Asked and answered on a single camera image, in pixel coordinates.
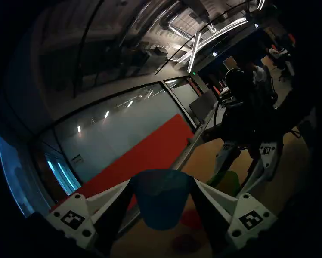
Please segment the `ceiling pipe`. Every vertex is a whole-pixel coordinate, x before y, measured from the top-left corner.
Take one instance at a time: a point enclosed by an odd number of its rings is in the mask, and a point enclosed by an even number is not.
[[[165,10],[170,8],[175,2],[176,2],[176,0],[169,0],[169,1],[165,1],[164,3],[162,3],[159,6],[159,8],[152,13],[152,15],[149,17],[149,19],[141,27],[141,29],[139,30],[139,33],[134,38],[131,46],[137,46],[140,43],[140,41],[142,40],[142,38],[144,37],[144,35],[154,25],[155,20],[159,17],[159,15],[161,15]]]
[[[174,7],[167,12],[161,19],[160,19],[160,26],[164,30],[169,30],[172,33],[183,37],[187,40],[192,38],[192,35],[187,33],[186,31],[174,26],[172,22],[181,14],[183,13],[188,7],[184,5],[182,2],[177,2]]]

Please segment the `chair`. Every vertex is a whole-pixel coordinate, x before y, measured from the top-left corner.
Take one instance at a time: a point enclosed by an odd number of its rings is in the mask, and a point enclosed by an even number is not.
[[[269,68],[266,65],[263,65],[263,69],[267,75],[267,83],[265,84],[266,97],[270,98],[271,104],[274,105],[278,100],[278,94],[275,91],[275,86],[273,85],[273,78],[271,76]]]
[[[283,58],[276,59],[271,54],[267,54],[267,56],[271,59],[273,65],[281,70],[281,76],[278,77],[278,81],[281,81],[281,78],[288,77],[289,72]]]

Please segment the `blue plastic cup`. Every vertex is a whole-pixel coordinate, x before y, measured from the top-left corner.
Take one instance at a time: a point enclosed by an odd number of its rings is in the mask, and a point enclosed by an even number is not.
[[[192,177],[172,169],[140,172],[131,178],[145,224],[156,230],[175,227],[189,196]]]

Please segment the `floor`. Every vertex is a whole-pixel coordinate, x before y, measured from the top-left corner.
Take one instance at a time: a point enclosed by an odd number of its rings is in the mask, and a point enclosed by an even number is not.
[[[274,105],[276,108],[285,100],[285,97],[288,95],[291,90],[290,80],[278,80],[279,76],[281,76],[281,70],[278,68],[274,68],[270,71],[271,76],[273,78],[273,85],[275,87],[275,91],[278,94],[278,100]]]
[[[275,90],[279,95],[276,106],[279,106],[290,91],[288,81],[278,81],[280,71],[271,71],[275,78]],[[306,171],[309,166],[310,154],[302,138],[297,139],[292,134],[284,136],[284,149],[274,179],[256,188],[251,194],[274,214],[279,214],[287,200],[299,189],[306,180]],[[182,171],[206,182],[213,174],[215,157],[221,149],[221,139],[198,146]],[[246,150],[234,161],[230,167],[239,178],[240,183],[247,176],[247,168],[251,158]],[[188,198],[185,211],[193,209],[193,201]],[[174,251],[174,240],[183,235],[191,236],[197,248],[189,253]],[[211,257],[211,248],[203,229],[195,230],[179,223],[175,228],[165,231],[156,231],[148,228],[140,220],[127,234],[118,239],[112,248],[111,257]]]

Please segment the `exposed ceiling duct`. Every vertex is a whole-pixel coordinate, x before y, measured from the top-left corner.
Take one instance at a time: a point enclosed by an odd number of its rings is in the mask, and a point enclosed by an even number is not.
[[[185,0],[183,2],[180,2],[180,1],[176,2],[173,8],[160,19],[160,26],[164,30],[169,30],[174,34],[181,36],[187,40],[193,38],[191,34],[187,33],[186,31],[172,24],[172,22],[181,13],[183,13],[188,7],[190,7],[193,10],[193,12],[197,15],[197,17],[201,21],[204,21],[205,23],[210,22],[209,13],[207,12],[207,10],[205,9],[204,5],[200,0]],[[215,33],[216,28],[212,25],[210,31],[212,31],[212,33]]]

